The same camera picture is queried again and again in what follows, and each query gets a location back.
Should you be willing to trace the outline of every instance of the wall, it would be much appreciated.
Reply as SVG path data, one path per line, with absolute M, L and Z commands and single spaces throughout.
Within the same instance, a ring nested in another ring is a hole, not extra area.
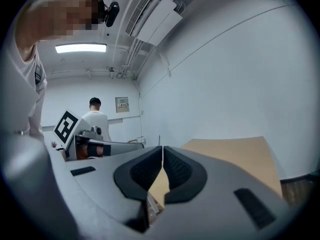
M 319 38 L 294 0 L 195 0 L 138 84 L 146 145 L 264 136 L 280 179 L 319 160 Z
M 51 131 L 65 109 L 81 117 L 89 111 L 92 97 L 101 100 L 100 111 L 108 116 L 113 142 L 127 142 L 141 136 L 139 92 L 130 79 L 67 77 L 48 80 L 41 118 L 43 129 L 49 131 L 44 133 L 47 145 L 54 141 Z M 116 113 L 116 97 L 128 97 L 129 112 Z

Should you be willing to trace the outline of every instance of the tan tabletop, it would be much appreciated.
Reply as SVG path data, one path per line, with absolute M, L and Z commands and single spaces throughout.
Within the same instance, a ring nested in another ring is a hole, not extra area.
M 282 197 L 276 166 L 263 136 L 239 139 L 192 139 L 181 148 L 233 163 Z M 164 195 L 169 192 L 169 181 L 163 168 L 149 192 L 164 207 Z

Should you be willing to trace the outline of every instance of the air conditioning unit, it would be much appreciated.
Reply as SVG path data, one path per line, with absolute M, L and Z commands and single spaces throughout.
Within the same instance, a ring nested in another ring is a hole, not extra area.
M 177 4 L 171 0 L 140 0 L 125 32 L 143 42 L 157 46 L 182 19 L 174 11 L 176 6 Z

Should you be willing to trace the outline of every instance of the ceiling light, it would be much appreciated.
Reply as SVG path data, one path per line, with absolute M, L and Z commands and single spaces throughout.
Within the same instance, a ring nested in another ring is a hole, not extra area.
M 69 52 L 102 52 L 105 53 L 107 45 L 104 43 L 72 43 L 61 44 L 55 47 L 58 54 Z

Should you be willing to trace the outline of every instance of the man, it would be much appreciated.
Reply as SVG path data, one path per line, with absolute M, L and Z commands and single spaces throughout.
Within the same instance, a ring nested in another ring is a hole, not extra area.
M 108 117 L 106 114 L 100 112 L 100 106 L 100 99 L 93 97 L 89 101 L 90 111 L 86 113 L 82 118 L 92 127 L 100 127 L 103 140 L 106 142 L 111 142 L 111 138 L 109 135 Z
M 44 142 L 41 113 L 46 73 L 37 51 L 41 40 L 60 39 L 103 21 L 102 0 L 38 0 L 26 4 L 10 26 L 1 51 L 0 131 Z

